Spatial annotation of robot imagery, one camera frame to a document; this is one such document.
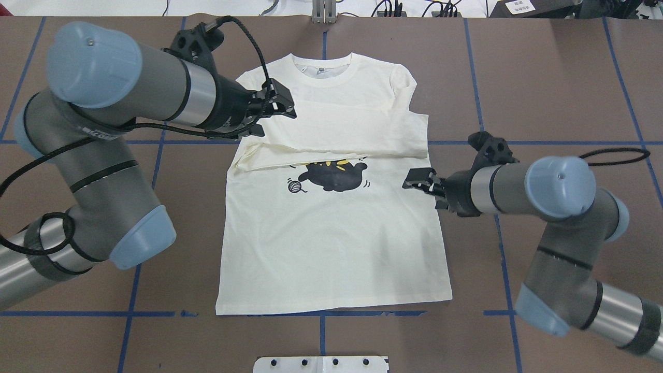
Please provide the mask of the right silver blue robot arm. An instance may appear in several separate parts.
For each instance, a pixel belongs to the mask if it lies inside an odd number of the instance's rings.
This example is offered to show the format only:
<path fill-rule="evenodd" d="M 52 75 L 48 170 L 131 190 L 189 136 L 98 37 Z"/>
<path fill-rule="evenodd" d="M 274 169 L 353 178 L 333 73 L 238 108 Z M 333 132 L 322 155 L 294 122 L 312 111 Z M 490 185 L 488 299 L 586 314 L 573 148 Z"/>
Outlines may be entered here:
<path fill-rule="evenodd" d="M 443 179 L 412 168 L 405 189 L 435 196 L 459 217 L 520 214 L 546 222 L 515 304 L 517 316 L 555 337 L 590 331 L 635 356 L 661 361 L 661 306 L 592 277 L 604 243 L 625 233 L 627 206 L 596 185 L 589 164 L 573 156 L 518 162 L 482 153 L 469 170 Z"/>

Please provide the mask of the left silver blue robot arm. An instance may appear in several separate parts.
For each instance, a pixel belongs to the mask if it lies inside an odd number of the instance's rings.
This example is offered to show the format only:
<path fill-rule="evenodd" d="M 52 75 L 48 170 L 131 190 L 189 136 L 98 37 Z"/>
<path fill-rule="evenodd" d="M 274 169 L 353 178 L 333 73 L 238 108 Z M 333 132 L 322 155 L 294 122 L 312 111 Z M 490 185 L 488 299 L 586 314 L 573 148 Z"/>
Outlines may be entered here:
<path fill-rule="evenodd" d="M 257 90 L 218 73 L 212 53 L 224 41 L 225 23 L 237 24 L 256 50 L 265 76 Z M 35 160 L 7 177 L 2 193 L 51 162 L 76 203 L 2 237 L 2 310 L 106 260 L 135 267 L 175 242 L 172 220 L 124 135 L 154 128 L 240 139 L 263 136 L 263 118 L 296 118 L 288 88 L 270 77 L 255 39 L 232 16 L 177 31 L 159 50 L 96 24 L 66 24 L 48 50 L 47 78 L 13 130 Z"/>

